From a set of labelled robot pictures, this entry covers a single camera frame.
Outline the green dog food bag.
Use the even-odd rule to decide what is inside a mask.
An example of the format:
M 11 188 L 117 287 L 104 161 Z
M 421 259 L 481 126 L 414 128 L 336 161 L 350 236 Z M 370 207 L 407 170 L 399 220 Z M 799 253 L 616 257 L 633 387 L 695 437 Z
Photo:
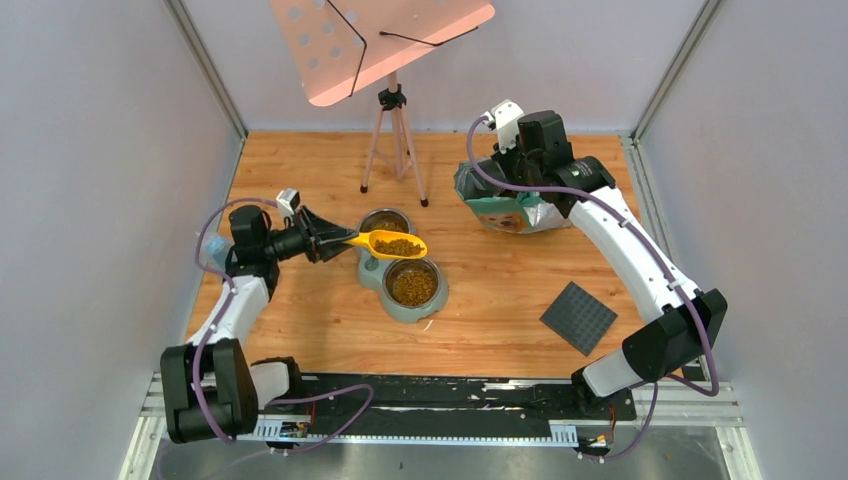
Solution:
M 492 230 L 531 234 L 571 226 L 553 204 L 537 193 L 516 193 L 491 185 L 470 162 L 459 164 L 453 180 L 460 200 L 483 226 Z

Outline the yellow plastic scoop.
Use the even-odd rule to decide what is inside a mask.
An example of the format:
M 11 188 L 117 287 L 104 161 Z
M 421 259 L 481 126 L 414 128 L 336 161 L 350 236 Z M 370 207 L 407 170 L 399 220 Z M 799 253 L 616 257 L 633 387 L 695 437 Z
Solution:
M 384 260 L 420 259 L 428 254 L 428 247 L 421 238 L 389 230 L 359 232 L 345 244 L 364 248 L 373 257 Z

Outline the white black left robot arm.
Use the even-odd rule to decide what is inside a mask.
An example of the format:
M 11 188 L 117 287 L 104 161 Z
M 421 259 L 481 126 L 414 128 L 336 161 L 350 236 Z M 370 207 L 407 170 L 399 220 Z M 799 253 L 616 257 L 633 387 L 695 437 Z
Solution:
M 279 283 L 282 261 L 304 256 L 327 262 L 350 247 L 358 232 L 298 206 L 282 229 L 272 226 L 260 199 L 228 203 L 232 245 L 224 266 L 201 267 L 221 279 L 221 293 L 202 327 L 160 357 L 164 414 L 172 442 L 218 438 L 225 442 L 252 432 L 261 408 L 271 402 L 283 413 L 298 411 L 306 386 L 290 357 L 249 365 L 243 345 Z

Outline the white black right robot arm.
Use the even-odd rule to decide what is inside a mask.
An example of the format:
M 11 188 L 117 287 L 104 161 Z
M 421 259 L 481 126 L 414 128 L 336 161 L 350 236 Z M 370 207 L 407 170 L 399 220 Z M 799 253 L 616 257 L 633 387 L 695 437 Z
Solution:
M 526 114 L 506 102 L 484 113 L 482 123 L 497 135 L 493 157 L 511 190 L 538 194 L 579 229 L 619 276 L 645 323 L 618 350 L 574 374 L 575 411 L 596 417 L 611 395 L 669 377 L 699 356 L 713 371 L 712 348 L 728 309 L 724 295 L 698 287 L 659 249 L 604 164 L 575 156 L 562 118 L 552 110 Z

